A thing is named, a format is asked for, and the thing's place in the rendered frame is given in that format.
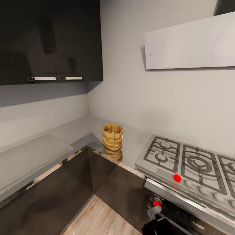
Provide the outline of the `popcorn bag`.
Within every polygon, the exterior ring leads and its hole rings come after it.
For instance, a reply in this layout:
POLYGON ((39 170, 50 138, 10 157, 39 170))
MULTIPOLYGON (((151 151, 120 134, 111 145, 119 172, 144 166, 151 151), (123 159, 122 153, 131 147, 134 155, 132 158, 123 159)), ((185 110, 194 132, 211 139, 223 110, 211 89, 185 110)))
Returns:
POLYGON ((123 127, 119 124, 106 124, 102 127, 103 144, 113 151, 120 149, 123 142, 123 131, 123 127))

